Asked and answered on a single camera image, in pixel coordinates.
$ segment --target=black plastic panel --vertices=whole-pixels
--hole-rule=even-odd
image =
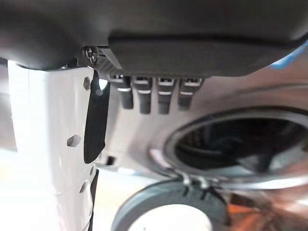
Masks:
[[[161,62],[188,54],[181,66],[175,65],[179,59],[170,60],[170,70],[165,63],[156,63],[156,73],[216,74],[219,69],[223,75],[234,76],[278,60],[288,52],[285,48],[303,42],[307,32],[306,0],[1,0],[0,7],[0,56],[32,69],[59,68],[83,46],[109,46],[114,38],[185,37],[193,43],[182,44],[180,39],[169,48],[163,42],[161,54],[149,53],[150,60],[160,57]],[[223,38],[222,46],[209,44],[208,38]],[[195,45],[195,39],[204,44]],[[229,48],[231,40],[243,47]],[[249,41],[269,46],[252,51],[246,47]],[[272,49],[277,44],[282,51]],[[147,60],[141,62],[142,69],[134,66],[150,48],[157,48],[153,41],[146,47],[141,43],[130,64],[130,54],[116,53],[124,70],[150,72],[154,67]],[[192,57],[196,64],[189,62]]]

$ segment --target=blue tape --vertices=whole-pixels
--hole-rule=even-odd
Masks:
[[[271,68],[273,69],[283,69],[288,64],[294,61],[294,59],[299,56],[305,49],[308,47],[308,41],[306,41],[302,46],[294,50],[292,53],[288,54],[287,56],[283,57],[282,59],[272,63],[270,65]]]

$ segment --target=circular opening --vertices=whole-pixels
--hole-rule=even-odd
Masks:
[[[128,231],[212,231],[206,214],[188,205],[165,205],[143,214]]]
[[[274,156],[306,138],[306,127],[280,118],[239,118],[200,125],[175,145],[186,165],[206,170],[241,165],[254,172],[269,169]]]

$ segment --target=round rubber seal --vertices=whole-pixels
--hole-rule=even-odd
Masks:
[[[146,187],[131,196],[119,208],[111,231],[127,231],[144,213],[164,205],[189,205],[205,213],[213,231],[229,225],[229,215],[224,199],[214,190],[198,186],[185,186],[180,180],[163,181]]]

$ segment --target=hole in bracket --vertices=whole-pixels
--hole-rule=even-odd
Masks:
[[[91,176],[92,176],[93,172],[94,172],[94,165],[92,166],[91,171],[90,171]]]
[[[74,135],[71,138],[67,139],[66,145],[68,147],[76,147],[81,141],[81,136],[79,135]]]
[[[91,84],[90,78],[89,78],[88,76],[85,77],[85,80],[83,81],[83,87],[84,87],[86,90],[90,90],[90,84]]]
[[[82,186],[81,186],[81,188],[80,188],[79,192],[80,192],[80,193],[83,193],[83,192],[84,192],[84,190],[86,189],[86,187],[87,187],[87,183],[86,183],[86,182],[84,182],[84,183],[82,184]]]

